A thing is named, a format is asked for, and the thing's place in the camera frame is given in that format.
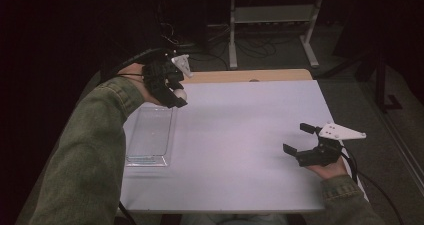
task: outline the hand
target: hand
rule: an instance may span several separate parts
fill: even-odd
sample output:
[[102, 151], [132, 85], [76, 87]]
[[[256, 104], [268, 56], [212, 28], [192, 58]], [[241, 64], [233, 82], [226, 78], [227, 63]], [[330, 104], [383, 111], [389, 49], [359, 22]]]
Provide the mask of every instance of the hand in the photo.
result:
[[139, 63], [133, 63], [123, 69], [121, 69], [118, 74], [134, 74], [134, 75], [122, 75], [122, 77], [128, 78], [128, 80], [134, 84], [141, 95], [144, 97], [146, 102], [154, 103], [156, 105], [161, 105], [160, 102], [154, 98], [149, 91], [147, 91], [144, 86], [143, 77], [141, 76], [141, 70], [144, 65]]
[[341, 156], [339, 157], [337, 162], [328, 164], [325, 167], [321, 165], [313, 165], [308, 166], [306, 168], [315, 172], [324, 180], [348, 174], [343, 162], [343, 158]]

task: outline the transparent container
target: transparent container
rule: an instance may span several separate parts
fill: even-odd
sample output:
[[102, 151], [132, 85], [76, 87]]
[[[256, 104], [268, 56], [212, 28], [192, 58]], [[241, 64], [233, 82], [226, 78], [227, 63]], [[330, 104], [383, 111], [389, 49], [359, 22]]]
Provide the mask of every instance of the transparent container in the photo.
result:
[[176, 108], [141, 107], [127, 147], [126, 166], [170, 165]]

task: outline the green jacket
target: green jacket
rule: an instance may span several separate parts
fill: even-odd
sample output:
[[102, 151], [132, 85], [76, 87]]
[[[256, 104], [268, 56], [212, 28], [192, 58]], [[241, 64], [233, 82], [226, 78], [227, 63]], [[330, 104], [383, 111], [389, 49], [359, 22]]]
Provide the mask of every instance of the green jacket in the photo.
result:
[[[123, 124], [143, 102], [122, 77], [81, 100], [45, 170], [30, 224], [113, 224], [125, 164]], [[348, 176], [322, 187], [329, 224], [383, 224]]]

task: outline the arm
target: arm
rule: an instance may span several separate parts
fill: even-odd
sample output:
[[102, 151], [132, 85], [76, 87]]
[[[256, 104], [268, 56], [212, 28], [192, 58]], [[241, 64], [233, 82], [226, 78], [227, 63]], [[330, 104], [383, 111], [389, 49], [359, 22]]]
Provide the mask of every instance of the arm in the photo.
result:
[[384, 224], [364, 198], [362, 190], [347, 174], [341, 157], [326, 167], [315, 165], [308, 169], [324, 179], [321, 185], [329, 224]]
[[[141, 65], [123, 70], [140, 73]], [[144, 101], [156, 103], [140, 80], [113, 78], [78, 104], [47, 166], [30, 224], [113, 224], [125, 164], [123, 124]]]

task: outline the white tabletop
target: white tabletop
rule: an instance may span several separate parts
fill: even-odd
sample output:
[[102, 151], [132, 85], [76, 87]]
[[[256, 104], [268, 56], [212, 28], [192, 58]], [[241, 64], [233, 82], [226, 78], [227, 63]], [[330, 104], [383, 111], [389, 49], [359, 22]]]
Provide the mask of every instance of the white tabletop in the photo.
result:
[[[316, 81], [185, 84], [169, 167], [126, 167], [129, 210], [296, 212], [323, 209], [320, 178], [283, 152], [317, 145], [300, 123], [332, 121]], [[131, 137], [134, 115], [124, 128]]]

